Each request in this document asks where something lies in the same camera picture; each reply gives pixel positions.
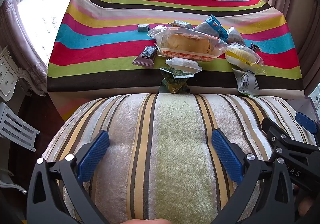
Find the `blue textured pad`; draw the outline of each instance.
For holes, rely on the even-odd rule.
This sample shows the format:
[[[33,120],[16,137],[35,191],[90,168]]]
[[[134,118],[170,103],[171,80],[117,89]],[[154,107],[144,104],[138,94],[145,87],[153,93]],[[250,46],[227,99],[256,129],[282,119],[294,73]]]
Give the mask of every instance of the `blue textured pad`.
[[[80,183],[90,181],[94,170],[106,153],[108,147],[109,135],[108,132],[103,131],[78,164],[77,178]]]
[[[218,130],[212,132],[212,146],[225,167],[232,181],[240,184],[243,180],[243,165],[233,152],[229,144]]]
[[[306,115],[302,114],[301,112],[298,112],[296,114],[296,121],[301,126],[303,126],[307,131],[309,131],[311,134],[317,133],[318,129],[317,129],[316,123]]]

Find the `colorful striped fabric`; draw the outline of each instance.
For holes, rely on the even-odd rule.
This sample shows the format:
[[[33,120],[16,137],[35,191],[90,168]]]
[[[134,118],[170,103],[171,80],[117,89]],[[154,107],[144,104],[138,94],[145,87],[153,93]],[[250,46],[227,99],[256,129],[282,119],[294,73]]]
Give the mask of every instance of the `colorful striped fabric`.
[[[208,224],[236,188],[211,145],[212,130],[220,128],[245,153],[268,160],[272,149],[261,129],[264,118],[290,138],[315,144],[295,114],[282,98],[271,96],[142,93],[100,98],[67,120],[43,157],[63,159],[107,130],[110,147],[84,186],[109,223],[165,218],[172,224]],[[242,218],[251,213],[262,183]],[[61,181],[59,186],[77,217]]]
[[[156,57],[155,68],[132,61],[146,45],[153,45],[138,24],[183,20],[198,25],[209,15],[224,28],[237,28],[258,54],[266,74],[257,76],[262,94],[284,98],[303,96],[300,66],[283,14],[262,0],[71,0],[59,28],[48,66],[50,92],[158,87],[158,70],[165,58]],[[198,93],[235,93],[236,80],[224,55],[199,63],[203,72],[188,80]]]

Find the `striped tablecloth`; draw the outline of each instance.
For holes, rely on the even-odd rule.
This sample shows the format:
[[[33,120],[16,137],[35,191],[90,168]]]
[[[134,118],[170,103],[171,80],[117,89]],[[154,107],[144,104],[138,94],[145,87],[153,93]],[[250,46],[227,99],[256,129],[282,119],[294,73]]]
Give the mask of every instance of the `striped tablecloth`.
[[[226,29],[242,34],[258,54],[266,74],[257,76],[262,95],[304,96],[295,46],[284,15],[262,0],[71,0],[59,28],[48,66],[47,88],[60,114],[68,118],[85,101],[125,93],[156,93],[163,79],[155,68],[132,61],[153,45],[138,24],[182,20],[198,25],[214,15]],[[203,71],[188,80],[193,93],[237,94],[235,76],[224,55],[199,62]]]

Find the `white nightstand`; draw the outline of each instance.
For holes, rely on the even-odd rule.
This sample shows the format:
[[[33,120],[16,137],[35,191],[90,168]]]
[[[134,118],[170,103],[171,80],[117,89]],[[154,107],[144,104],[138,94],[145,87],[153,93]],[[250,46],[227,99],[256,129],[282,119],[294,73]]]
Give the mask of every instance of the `white nightstand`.
[[[0,53],[0,97],[5,102],[11,99],[16,83],[20,78],[24,78],[36,94],[40,96],[45,95],[43,91],[35,87],[29,73],[22,68],[18,68],[6,46]]]

